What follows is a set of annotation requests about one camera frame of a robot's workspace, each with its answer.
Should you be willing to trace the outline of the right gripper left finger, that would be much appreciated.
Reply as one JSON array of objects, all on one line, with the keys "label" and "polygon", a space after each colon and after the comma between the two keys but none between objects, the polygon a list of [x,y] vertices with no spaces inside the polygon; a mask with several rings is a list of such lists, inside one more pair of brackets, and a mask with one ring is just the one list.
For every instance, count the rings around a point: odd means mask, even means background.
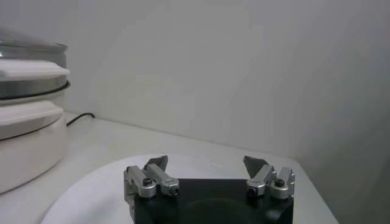
[{"label": "right gripper left finger", "polygon": [[141,169],[138,166],[128,166],[124,171],[124,196],[139,196],[152,198],[160,193],[172,198],[180,194],[180,182],[177,178],[169,176],[165,170],[168,165],[168,156],[151,158]]}]

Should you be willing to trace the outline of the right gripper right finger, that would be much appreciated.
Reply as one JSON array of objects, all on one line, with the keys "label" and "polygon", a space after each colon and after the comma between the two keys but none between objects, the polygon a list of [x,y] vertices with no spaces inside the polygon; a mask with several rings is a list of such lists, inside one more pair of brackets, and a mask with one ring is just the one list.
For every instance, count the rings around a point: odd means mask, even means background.
[{"label": "right gripper right finger", "polygon": [[294,197],[295,173],[292,169],[282,167],[277,173],[264,159],[251,156],[245,156],[243,163],[250,176],[246,181],[249,198],[259,198],[266,194],[277,200]]}]

